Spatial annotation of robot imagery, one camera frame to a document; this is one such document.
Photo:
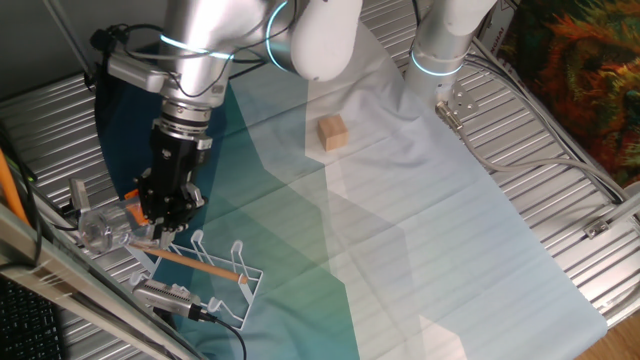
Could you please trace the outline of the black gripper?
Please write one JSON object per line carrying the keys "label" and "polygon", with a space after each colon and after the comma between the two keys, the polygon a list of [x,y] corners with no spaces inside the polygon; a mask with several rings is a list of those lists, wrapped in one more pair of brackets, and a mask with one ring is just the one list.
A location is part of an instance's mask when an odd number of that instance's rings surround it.
{"label": "black gripper", "polygon": [[[175,235],[205,205],[205,197],[195,185],[186,185],[191,173],[208,160],[210,137],[178,135],[155,127],[151,132],[151,168],[135,178],[143,215],[158,225],[159,245],[168,246]],[[164,198],[164,188],[180,188]]]}

